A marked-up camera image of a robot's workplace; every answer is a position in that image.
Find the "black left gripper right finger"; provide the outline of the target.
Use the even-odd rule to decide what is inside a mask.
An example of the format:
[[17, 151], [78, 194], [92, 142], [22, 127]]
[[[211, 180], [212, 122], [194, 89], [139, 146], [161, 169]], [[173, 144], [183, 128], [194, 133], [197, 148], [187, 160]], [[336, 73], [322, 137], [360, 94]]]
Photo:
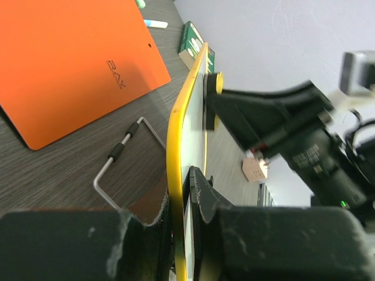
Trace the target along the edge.
[[341, 208], [234, 206], [189, 170], [194, 280], [373, 280], [358, 220]]

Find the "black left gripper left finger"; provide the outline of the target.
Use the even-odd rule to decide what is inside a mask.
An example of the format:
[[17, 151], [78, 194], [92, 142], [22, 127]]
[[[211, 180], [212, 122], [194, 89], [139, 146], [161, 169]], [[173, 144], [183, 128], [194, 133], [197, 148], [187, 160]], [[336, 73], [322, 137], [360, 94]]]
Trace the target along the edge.
[[24, 208], [1, 216], [2, 280], [167, 280], [169, 198], [129, 209]]

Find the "yellow-framed whiteboard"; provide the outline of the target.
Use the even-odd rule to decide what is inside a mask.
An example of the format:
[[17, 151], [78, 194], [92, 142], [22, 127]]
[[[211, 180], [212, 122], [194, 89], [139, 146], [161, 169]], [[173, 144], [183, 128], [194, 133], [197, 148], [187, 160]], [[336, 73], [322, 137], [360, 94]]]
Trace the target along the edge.
[[208, 72], [204, 43], [172, 107], [166, 140], [166, 170], [171, 205], [177, 280], [193, 280], [194, 250], [189, 169], [206, 170], [207, 132], [203, 128], [204, 77]]

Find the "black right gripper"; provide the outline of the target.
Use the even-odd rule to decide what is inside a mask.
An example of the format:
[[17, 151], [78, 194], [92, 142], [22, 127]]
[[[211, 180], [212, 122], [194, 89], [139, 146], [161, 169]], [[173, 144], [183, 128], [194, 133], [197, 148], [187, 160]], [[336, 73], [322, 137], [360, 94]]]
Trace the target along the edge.
[[241, 150], [280, 155], [322, 204], [369, 200], [369, 181], [326, 127], [333, 105], [311, 81], [276, 92], [223, 89], [213, 105]]

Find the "yellow bone-shaped eraser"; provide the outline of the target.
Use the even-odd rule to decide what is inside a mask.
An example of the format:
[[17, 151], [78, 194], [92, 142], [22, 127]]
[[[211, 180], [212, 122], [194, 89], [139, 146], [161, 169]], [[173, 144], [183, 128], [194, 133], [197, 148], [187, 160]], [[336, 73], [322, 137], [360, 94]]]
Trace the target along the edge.
[[223, 73], [210, 73], [203, 80], [203, 125], [207, 131], [215, 131], [219, 124], [219, 117], [213, 105], [214, 99], [223, 91]]

